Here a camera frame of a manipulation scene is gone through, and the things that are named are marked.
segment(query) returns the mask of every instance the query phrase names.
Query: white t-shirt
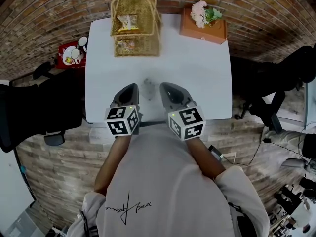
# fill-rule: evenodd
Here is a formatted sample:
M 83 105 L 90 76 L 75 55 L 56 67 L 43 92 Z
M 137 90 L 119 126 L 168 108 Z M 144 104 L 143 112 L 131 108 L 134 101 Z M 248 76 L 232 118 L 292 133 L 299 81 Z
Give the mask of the white t-shirt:
M 312 213 L 305 208 L 304 203 L 301 203 L 291 214 L 291 217 L 296 221 L 294 227 L 301 228 L 309 223 Z
M 234 237 L 225 197 L 242 207 L 258 237 L 268 236 L 267 213 L 240 167 L 226 170 L 214 182 L 202 175 L 185 143 L 166 125 L 155 125 L 133 137 L 106 199 L 89 193 L 82 208 L 100 237 Z M 81 217 L 68 236 L 84 236 Z

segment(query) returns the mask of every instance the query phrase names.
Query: white table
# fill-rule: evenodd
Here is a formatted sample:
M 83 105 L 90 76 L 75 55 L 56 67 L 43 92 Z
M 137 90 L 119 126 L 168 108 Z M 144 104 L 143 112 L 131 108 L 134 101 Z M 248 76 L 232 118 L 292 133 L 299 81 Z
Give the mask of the white table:
M 164 120 L 159 93 L 162 82 L 187 89 L 201 105 L 206 119 L 232 116 L 232 78 L 227 41 L 221 45 L 179 35 L 180 15 L 163 14 L 160 57 L 114 57 L 111 19 L 91 23 L 85 68 L 85 106 L 88 122 L 103 122 L 115 94 L 136 83 L 140 89 L 142 121 Z M 142 88 L 149 78 L 155 87 L 150 101 Z

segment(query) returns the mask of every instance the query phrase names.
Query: black chair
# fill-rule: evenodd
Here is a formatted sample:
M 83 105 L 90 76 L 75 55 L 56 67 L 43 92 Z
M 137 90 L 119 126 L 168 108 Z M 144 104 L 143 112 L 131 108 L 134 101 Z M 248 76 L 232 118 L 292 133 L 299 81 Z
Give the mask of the black chair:
M 235 118 L 243 119 L 249 110 L 251 114 L 259 116 L 265 126 L 281 132 L 282 127 L 277 112 L 285 99 L 285 91 L 295 88 L 299 90 L 303 82 L 309 83 L 314 80 L 316 45 L 314 48 L 301 47 L 278 64 L 242 62 L 239 58 L 232 58 L 231 63 L 232 66 L 234 63 L 238 66 L 240 64 L 247 66 L 243 68 L 243 73 L 232 70 L 233 87 L 237 87 L 246 100 L 241 116 L 235 115 Z M 276 93 L 272 103 L 266 104 L 262 97 L 272 93 Z
M 34 75 L 38 78 L 47 68 L 48 63 L 42 64 Z M 45 135 L 48 145 L 60 145 L 66 130 L 81 126 L 82 91 L 76 72 L 66 70 L 49 77 L 39 86 L 0 85 L 0 147 L 4 152 L 36 134 Z

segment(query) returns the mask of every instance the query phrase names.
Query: wicker basket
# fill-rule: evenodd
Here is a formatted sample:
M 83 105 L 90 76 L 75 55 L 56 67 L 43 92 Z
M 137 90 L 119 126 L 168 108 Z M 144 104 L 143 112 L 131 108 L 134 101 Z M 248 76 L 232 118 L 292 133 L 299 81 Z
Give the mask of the wicker basket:
M 112 27 L 111 36 L 114 37 L 114 56 L 159 56 L 161 16 L 156 9 L 157 0 L 113 0 L 111 2 Z M 139 31 L 118 32 L 122 27 L 117 16 L 137 15 Z M 118 40 L 132 40 L 133 50 L 124 50 L 117 44 Z

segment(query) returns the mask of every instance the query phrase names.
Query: green leaves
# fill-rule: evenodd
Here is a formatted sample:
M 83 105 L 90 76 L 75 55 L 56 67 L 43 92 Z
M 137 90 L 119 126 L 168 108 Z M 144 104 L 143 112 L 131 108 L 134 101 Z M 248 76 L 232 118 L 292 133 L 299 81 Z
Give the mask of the green leaves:
M 218 11 L 217 9 L 204 9 L 205 10 L 205 16 L 206 16 L 206 20 L 208 22 L 214 21 L 218 18 L 222 18 L 222 13 L 220 11 Z

